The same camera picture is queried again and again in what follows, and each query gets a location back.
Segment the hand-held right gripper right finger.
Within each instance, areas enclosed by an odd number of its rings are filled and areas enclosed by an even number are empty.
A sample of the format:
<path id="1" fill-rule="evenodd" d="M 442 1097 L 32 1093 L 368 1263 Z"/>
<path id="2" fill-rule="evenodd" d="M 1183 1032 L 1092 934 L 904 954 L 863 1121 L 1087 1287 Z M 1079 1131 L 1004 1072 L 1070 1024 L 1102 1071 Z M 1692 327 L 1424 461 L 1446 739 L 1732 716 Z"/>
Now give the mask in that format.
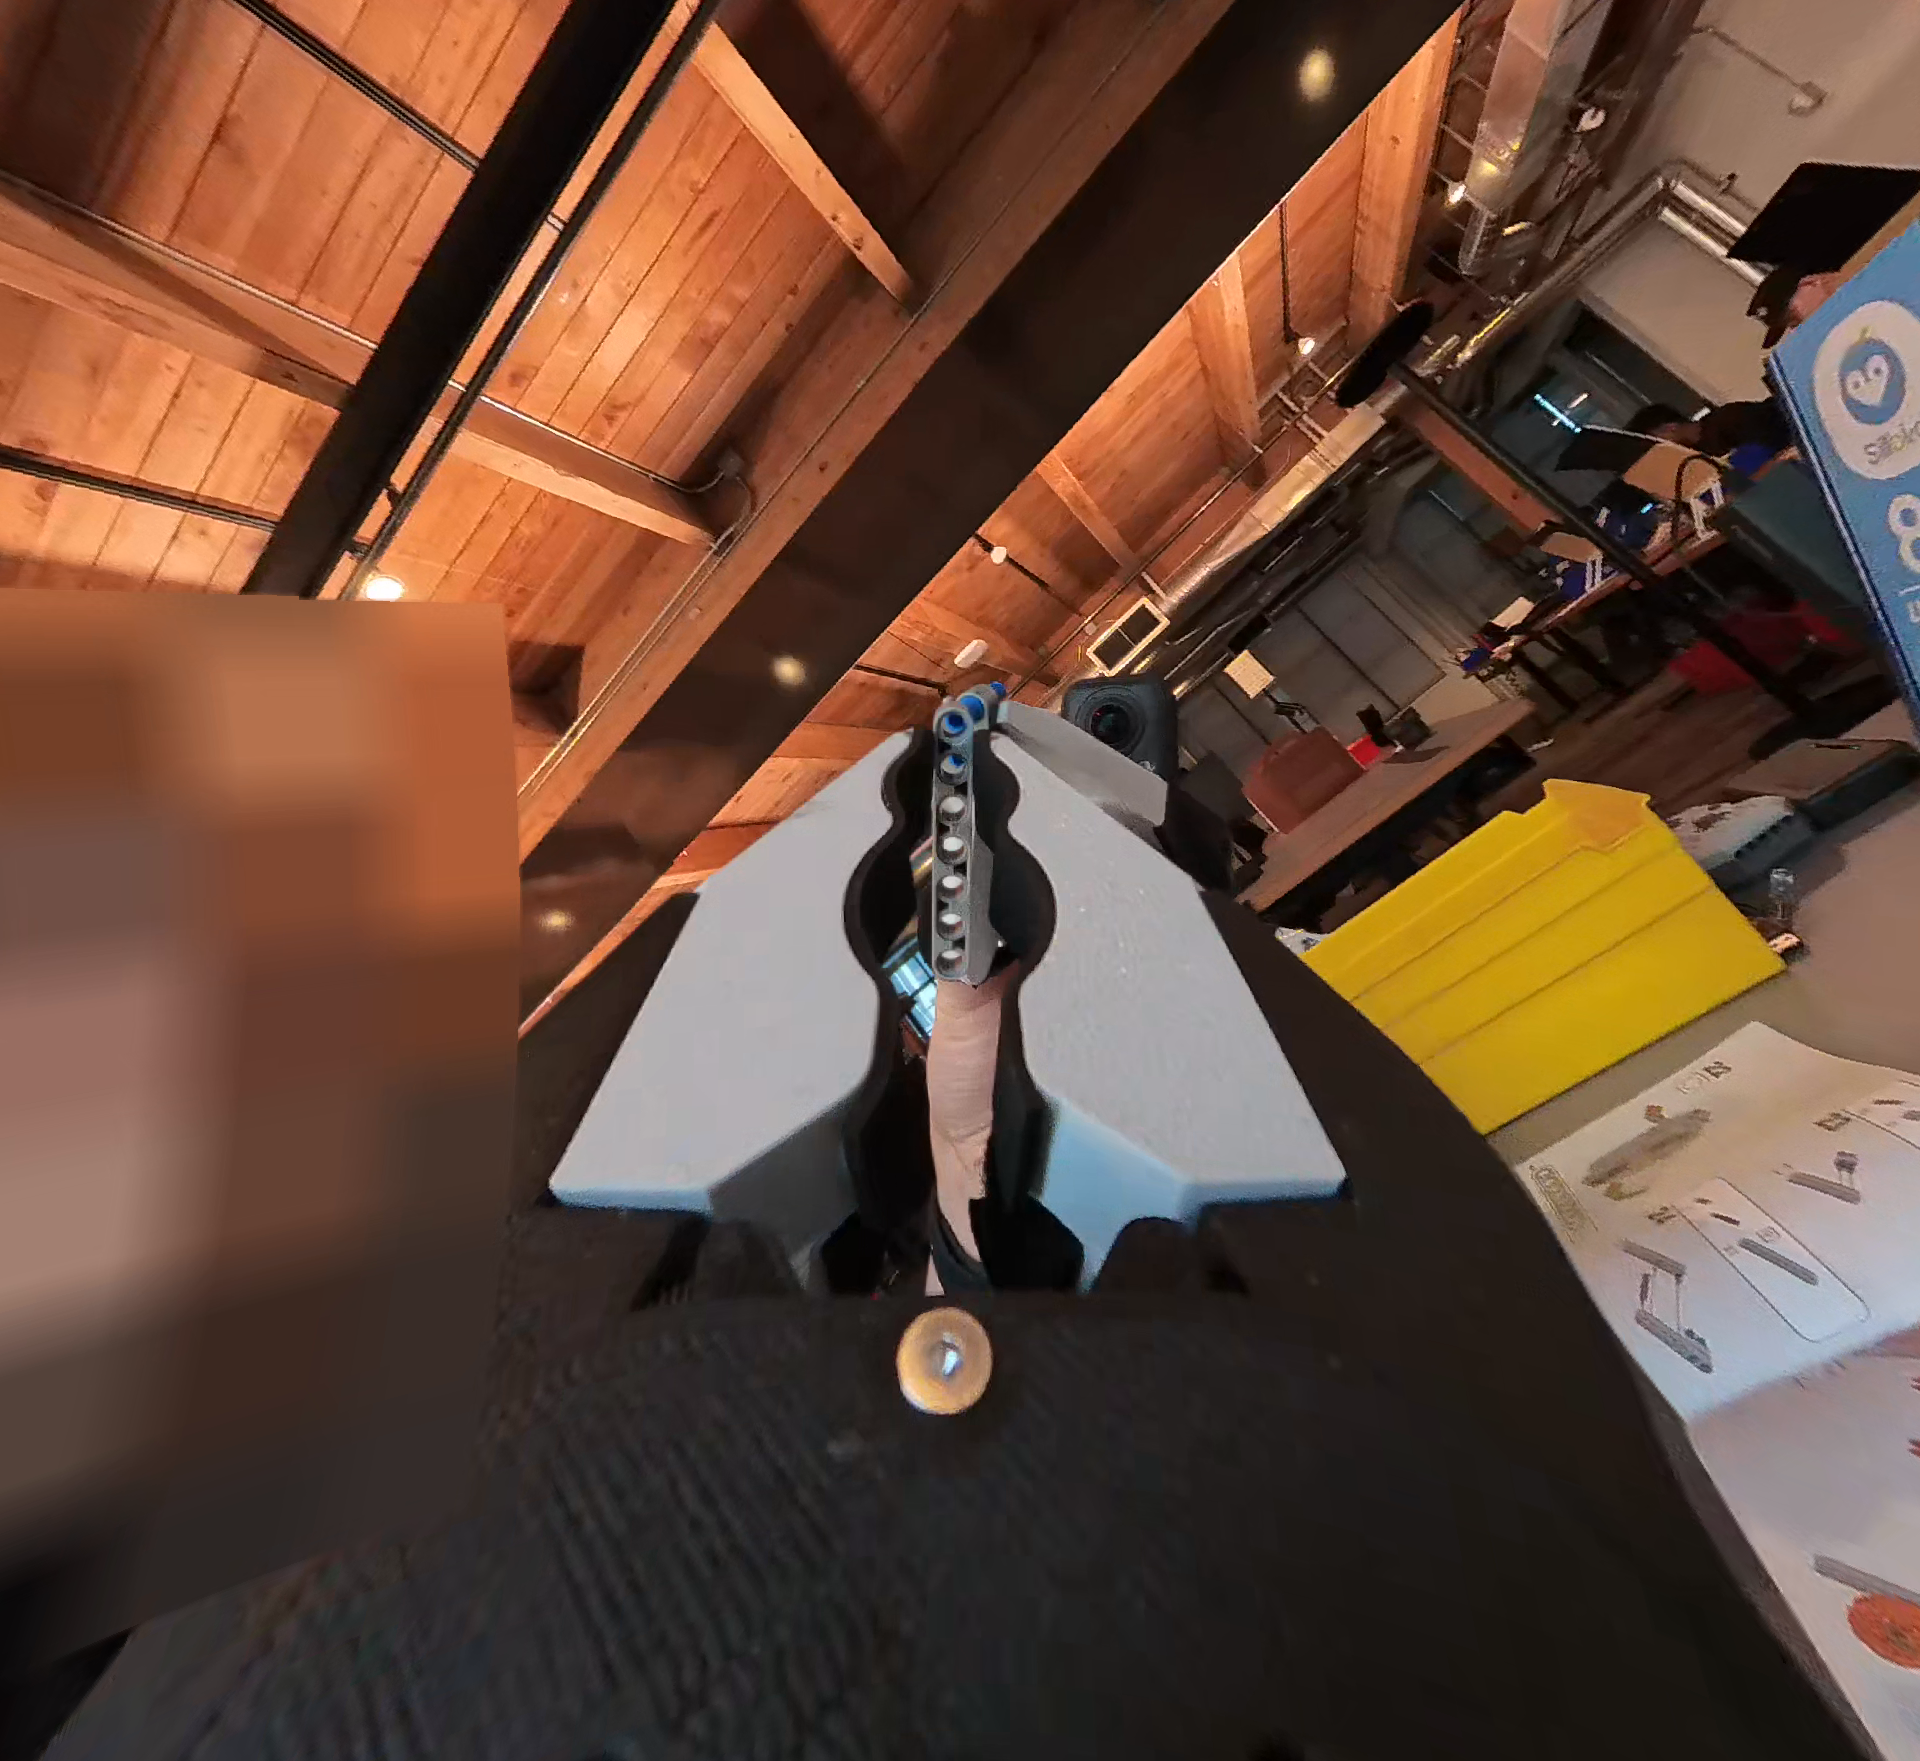
<path id="1" fill-rule="evenodd" d="M 1018 955 L 1030 1123 L 1004 1180 L 1077 1253 L 1091 1292 L 1140 1222 L 1219 1204 L 1318 1201 L 1347 1172 L 1234 955 L 1231 892 L 1098 813 L 991 728 L 1009 778 L 995 873 Z"/>

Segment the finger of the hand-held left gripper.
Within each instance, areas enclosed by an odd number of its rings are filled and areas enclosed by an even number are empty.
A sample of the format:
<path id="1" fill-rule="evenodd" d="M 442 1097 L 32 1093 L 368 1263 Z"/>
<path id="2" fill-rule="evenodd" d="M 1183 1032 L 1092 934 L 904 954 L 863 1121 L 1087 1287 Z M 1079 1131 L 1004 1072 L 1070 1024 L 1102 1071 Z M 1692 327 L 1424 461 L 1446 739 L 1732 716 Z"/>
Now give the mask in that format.
<path id="1" fill-rule="evenodd" d="M 1167 813 L 1167 784 L 1147 766 L 1094 740 L 1059 711 L 1030 704 L 1002 701 L 995 733 L 1018 743 L 1028 758 L 1046 766 L 1098 813 L 1140 838 L 1157 838 Z"/>

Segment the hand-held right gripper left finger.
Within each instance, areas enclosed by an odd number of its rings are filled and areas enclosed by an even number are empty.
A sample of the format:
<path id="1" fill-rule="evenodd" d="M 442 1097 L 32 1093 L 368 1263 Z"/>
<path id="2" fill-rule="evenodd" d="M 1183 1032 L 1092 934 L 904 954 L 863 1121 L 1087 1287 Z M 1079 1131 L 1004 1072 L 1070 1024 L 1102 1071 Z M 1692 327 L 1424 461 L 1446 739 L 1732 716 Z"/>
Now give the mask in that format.
<path id="1" fill-rule="evenodd" d="M 693 890 L 553 1199 L 747 1226 L 807 1292 L 870 1292 L 921 1219 L 921 1056 L 885 965 L 919 837 L 910 728 Z"/>

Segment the grey perforated toy beam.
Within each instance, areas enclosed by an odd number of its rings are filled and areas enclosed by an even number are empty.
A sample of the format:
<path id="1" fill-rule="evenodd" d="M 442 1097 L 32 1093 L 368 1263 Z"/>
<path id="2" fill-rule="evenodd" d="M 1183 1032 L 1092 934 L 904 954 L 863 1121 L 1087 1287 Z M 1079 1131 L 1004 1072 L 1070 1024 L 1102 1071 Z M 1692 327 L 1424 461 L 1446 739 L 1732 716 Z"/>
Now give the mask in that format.
<path id="1" fill-rule="evenodd" d="M 929 862 L 921 944 L 933 978 L 980 984 L 1001 965 L 1002 936 L 993 922 L 993 840 L 998 830 L 998 769 L 991 728 L 969 740 L 969 778 L 948 784 L 937 760 L 948 739 L 933 722 L 933 773 L 929 813 Z"/>

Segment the grey desk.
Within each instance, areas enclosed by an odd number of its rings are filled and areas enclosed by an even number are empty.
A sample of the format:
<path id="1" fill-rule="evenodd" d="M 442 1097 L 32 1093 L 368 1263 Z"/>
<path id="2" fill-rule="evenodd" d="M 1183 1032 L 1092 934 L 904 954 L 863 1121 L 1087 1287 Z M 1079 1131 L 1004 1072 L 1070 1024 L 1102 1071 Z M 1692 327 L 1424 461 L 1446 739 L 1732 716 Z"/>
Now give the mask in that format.
<path id="1" fill-rule="evenodd" d="M 1435 1198 L 1483 1212 L 1533 1214 L 1519 1164 L 1572 1128 L 1723 1043 L 1747 1022 L 1780 1029 L 1839 1056 L 1915 1067 L 1915 799 L 1882 805 L 1796 867 L 1806 952 L 1772 978 L 1652 1036 L 1559 1095 L 1475 1138 L 1454 1101 L 1389 1040 L 1340 1010 L 1272 936 L 1254 938 L 1244 972 L 1263 1018 L 1300 1076 L 1313 1115 L 1347 1168 L 1345 1210 L 1382 1216 Z"/>

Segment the person's left hand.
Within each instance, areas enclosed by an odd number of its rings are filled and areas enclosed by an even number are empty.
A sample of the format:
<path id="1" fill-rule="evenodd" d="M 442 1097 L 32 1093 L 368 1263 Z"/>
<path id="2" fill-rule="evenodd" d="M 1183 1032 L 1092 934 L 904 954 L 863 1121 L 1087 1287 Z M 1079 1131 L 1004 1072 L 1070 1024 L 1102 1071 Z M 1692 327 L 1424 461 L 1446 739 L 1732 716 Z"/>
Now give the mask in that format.
<path id="1" fill-rule="evenodd" d="M 925 1056 L 940 1226 L 969 1263 L 977 1263 L 971 1201 L 985 1193 L 1001 1024 L 1013 984 L 1013 968 L 980 984 L 942 981 Z"/>

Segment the brown wooden table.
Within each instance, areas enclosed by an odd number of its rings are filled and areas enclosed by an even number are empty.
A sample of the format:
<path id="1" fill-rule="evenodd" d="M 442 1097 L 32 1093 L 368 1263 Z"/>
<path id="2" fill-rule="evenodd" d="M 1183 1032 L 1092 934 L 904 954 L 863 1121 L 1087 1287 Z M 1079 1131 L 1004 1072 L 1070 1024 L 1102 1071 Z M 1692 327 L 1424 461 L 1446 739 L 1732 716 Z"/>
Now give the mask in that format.
<path id="1" fill-rule="evenodd" d="M 1439 722 L 1424 745 L 1379 758 L 1300 826 L 1270 834 L 1260 873 L 1238 901 L 1268 922 L 1304 927 L 1347 886 L 1406 877 L 1421 834 L 1447 821 L 1475 828 L 1488 799 L 1533 769 L 1536 728 L 1524 698 Z"/>

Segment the yellow plastic bin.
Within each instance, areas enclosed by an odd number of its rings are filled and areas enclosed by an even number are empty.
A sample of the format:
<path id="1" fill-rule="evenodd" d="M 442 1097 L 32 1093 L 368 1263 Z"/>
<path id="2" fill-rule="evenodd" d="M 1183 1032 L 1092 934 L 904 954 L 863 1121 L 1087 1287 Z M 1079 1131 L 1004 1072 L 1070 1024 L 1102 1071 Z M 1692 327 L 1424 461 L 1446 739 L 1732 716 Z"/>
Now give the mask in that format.
<path id="1" fill-rule="evenodd" d="M 1786 968 L 1647 794 L 1569 781 L 1304 960 L 1481 1135 Z"/>

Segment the grey toy model part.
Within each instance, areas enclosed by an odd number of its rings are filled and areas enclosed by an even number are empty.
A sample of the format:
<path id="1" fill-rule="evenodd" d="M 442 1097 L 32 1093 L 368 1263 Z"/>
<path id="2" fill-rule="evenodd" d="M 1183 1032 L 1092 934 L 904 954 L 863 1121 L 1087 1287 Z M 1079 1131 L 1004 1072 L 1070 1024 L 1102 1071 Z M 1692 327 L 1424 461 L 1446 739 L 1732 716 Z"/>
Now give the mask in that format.
<path id="1" fill-rule="evenodd" d="M 1806 814 L 1779 794 L 1696 805 L 1668 817 L 1681 848 L 1727 892 L 1752 886 L 1815 838 Z"/>

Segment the building instruction booklet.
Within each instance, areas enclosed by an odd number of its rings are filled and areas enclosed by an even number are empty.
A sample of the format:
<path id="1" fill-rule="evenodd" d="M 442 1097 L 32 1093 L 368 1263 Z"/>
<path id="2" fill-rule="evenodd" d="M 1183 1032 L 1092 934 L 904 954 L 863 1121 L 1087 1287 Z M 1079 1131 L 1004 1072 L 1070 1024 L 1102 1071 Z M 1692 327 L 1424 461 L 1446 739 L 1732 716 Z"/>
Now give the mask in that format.
<path id="1" fill-rule="evenodd" d="M 1747 1024 L 1516 1175 L 1869 1745 L 1913 1758 L 1915 1074 Z"/>

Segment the robot kit box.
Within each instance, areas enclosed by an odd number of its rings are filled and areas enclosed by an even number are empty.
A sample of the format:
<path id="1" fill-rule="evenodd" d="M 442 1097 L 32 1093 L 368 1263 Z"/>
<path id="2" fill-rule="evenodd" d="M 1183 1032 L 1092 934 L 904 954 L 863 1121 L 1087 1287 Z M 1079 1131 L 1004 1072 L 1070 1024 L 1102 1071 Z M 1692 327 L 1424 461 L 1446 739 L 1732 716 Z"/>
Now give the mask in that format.
<path id="1" fill-rule="evenodd" d="M 1910 718 L 1918 716 L 1918 223 L 1768 350 L 1768 386 L 1826 502 Z"/>

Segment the black monitor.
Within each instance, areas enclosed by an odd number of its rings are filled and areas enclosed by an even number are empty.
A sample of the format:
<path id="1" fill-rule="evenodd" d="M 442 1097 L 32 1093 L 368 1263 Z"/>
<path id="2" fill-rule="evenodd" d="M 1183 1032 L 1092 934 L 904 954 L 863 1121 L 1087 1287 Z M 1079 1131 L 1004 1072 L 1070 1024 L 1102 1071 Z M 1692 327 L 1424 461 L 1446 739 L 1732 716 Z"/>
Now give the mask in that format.
<path id="1" fill-rule="evenodd" d="M 1803 161 L 1734 239 L 1727 257 L 1798 277 L 1854 260 L 1918 194 L 1918 169 Z"/>

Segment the silver ventilation duct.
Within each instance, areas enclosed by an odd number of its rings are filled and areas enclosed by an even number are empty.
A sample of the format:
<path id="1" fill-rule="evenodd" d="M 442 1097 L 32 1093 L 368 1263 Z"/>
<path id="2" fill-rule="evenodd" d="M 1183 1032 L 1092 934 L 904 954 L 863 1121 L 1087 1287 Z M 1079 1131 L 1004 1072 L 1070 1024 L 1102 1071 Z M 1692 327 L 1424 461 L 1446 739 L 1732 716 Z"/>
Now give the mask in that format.
<path id="1" fill-rule="evenodd" d="M 1461 277 L 1493 261 L 1522 191 L 1546 164 L 1614 1 L 1512 0 L 1461 177 Z"/>

